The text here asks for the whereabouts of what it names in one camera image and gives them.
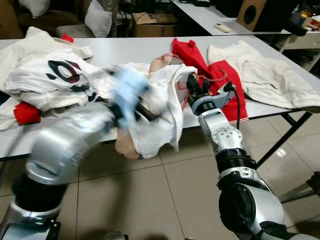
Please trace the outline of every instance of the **black cable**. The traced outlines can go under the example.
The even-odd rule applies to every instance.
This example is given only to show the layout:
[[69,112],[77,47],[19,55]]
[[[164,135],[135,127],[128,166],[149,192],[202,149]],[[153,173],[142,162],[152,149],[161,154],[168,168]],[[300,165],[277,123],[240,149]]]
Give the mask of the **black cable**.
[[240,128],[240,99],[239,99],[239,95],[238,95],[236,89],[233,88],[232,91],[234,92],[235,97],[236,97],[236,104],[237,104],[236,129],[239,130],[239,128]]

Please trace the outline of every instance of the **white pillow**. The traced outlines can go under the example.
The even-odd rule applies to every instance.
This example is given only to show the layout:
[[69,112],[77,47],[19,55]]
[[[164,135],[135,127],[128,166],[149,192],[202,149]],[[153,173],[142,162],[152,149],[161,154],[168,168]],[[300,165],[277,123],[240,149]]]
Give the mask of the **white pillow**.
[[84,23],[96,38],[105,38],[111,29],[112,12],[105,11],[97,0],[92,0]]
[[35,19],[47,12],[50,6],[50,0],[19,0],[19,4],[28,9]]

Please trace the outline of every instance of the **tile floor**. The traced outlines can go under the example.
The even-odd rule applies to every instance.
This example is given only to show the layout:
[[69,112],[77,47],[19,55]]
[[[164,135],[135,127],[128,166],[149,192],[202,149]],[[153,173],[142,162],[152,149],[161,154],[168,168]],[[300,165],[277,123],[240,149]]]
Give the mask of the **tile floor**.
[[[290,126],[273,116],[240,127],[247,151],[259,160]],[[276,195],[286,193],[320,170],[319,146],[320,116],[313,115],[259,173]],[[81,163],[59,216],[61,240],[102,240],[113,229],[123,230],[131,240],[237,239],[220,221],[218,170],[199,128],[183,132],[180,152],[164,146],[152,159],[128,161],[114,148],[114,144],[101,144]],[[12,161],[7,168],[0,192],[0,218],[12,198],[11,182],[23,171],[24,162]],[[320,198],[283,207],[292,232],[320,238]]]

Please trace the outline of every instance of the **white table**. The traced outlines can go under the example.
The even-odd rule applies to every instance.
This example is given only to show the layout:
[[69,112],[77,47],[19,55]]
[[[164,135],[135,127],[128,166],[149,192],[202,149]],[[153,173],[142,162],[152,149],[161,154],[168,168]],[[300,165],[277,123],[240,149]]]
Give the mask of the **white table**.
[[[172,0],[178,8],[185,12],[190,18],[192,18],[196,23],[203,27],[212,36],[221,35],[261,35],[261,34],[291,34],[287,30],[282,30],[281,32],[254,32],[245,28],[238,22],[237,18],[227,17],[220,11],[218,11],[214,6],[203,7],[195,6],[191,3],[179,3]],[[215,24],[222,24],[231,29],[230,32],[222,32],[214,27]]]
[[[94,57],[89,61],[96,66],[106,66],[110,64],[150,63],[153,59],[171,51],[173,37],[158,38],[78,38],[75,44],[78,46],[90,46]],[[200,37],[179,37],[180,41],[194,40],[206,59],[209,44],[214,44],[219,48],[228,47],[237,41],[245,41],[257,49],[264,57],[285,61],[294,71],[315,90],[320,91],[320,80],[298,66],[269,45],[252,35],[245,36],[200,36]],[[4,48],[15,40],[0,40],[0,49]],[[289,112],[289,109],[266,105],[259,102],[246,100],[246,110],[250,119],[262,118],[271,115],[279,115]],[[184,128],[198,126],[197,118],[192,114],[190,108],[184,111]],[[21,140],[16,144],[10,156],[29,154],[34,140],[41,128],[49,126],[55,119],[42,119],[40,123],[28,125]],[[22,127],[17,127],[5,131],[0,131],[0,158],[5,157],[9,146],[14,142],[16,136],[21,132]],[[116,139],[116,132],[112,131],[101,141],[111,141]]]

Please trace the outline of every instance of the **red cloth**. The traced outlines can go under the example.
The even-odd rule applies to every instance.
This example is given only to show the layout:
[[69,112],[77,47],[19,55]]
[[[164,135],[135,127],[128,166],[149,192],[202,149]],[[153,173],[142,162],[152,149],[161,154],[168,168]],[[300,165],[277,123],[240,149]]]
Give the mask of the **red cloth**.
[[[192,40],[189,42],[182,42],[175,38],[172,42],[172,53],[178,55],[185,65],[197,68],[199,76],[203,75],[208,79],[215,80],[221,79],[226,73],[226,78],[224,80],[211,83],[210,89],[212,93],[216,95],[220,87],[232,81],[232,84],[236,86],[236,91],[239,95],[240,120],[248,119],[245,95],[239,75],[226,61],[214,62],[208,66],[197,48],[196,43]],[[199,77],[199,83],[202,86],[202,77]],[[234,97],[224,108],[222,108],[223,113],[230,122],[237,121],[237,106],[237,98]]]
[[21,125],[39,123],[41,111],[27,102],[20,102],[13,110],[17,122]]
[[61,39],[66,40],[70,43],[73,43],[75,39],[72,36],[69,36],[68,34],[64,33],[61,37]]

